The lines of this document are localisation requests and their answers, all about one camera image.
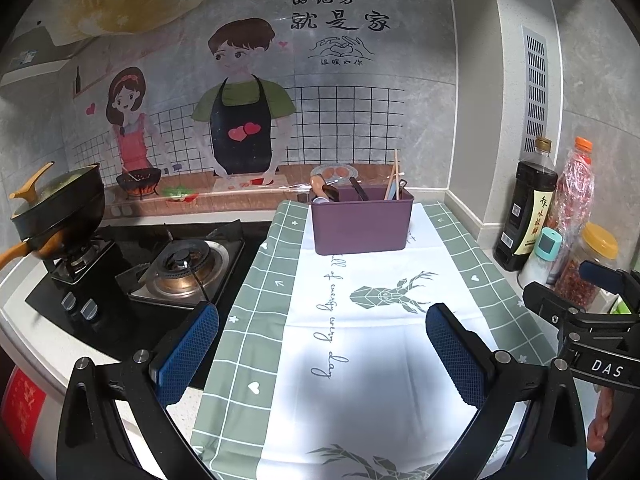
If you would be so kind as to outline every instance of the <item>vent grille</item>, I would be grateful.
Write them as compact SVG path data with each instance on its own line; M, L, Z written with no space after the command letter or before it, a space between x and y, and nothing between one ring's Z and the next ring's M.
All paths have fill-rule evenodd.
M546 40L539 34L522 27L526 64L526 105L520 158L533 152L536 137L546 133L548 93L546 88Z

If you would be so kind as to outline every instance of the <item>black apron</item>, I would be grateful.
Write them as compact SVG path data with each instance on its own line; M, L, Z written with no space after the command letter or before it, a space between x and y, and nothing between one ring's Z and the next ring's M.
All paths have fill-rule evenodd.
M271 165L271 111L260 80L258 101L248 105L225 106L220 85L211 107L213 154L228 174L264 173Z

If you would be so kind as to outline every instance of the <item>purple storage box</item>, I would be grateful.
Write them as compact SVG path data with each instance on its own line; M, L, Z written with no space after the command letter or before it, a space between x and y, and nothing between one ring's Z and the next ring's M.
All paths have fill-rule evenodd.
M316 253L355 254L399 251L406 245L414 196L383 200L386 185L362 186L369 200L351 186L337 186L340 202L311 204Z

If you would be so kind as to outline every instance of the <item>cartoon man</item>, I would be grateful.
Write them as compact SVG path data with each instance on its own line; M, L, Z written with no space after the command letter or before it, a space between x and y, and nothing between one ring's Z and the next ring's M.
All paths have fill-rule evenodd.
M199 151L207 157L211 151L204 140L210 130L209 165L224 178L262 173L264 184L269 184L285 158L296 107L282 86L251 72L252 63L274 37L268 22L249 18L223 25L209 39L209 49L226 79L202 96L191 117ZM271 120L277 127L273 140Z

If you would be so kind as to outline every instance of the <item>tablecloth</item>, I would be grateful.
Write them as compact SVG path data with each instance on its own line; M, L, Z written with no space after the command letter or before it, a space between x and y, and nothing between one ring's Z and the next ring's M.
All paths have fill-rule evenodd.
M492 349L535 364L554 357L449 209L416 207L426 214L412 214L404 251L340 257L313 252L308 206L279 206L224 327L191 437L220 479L427 478L475 412L443 379L424 333L433 301L446 298Z

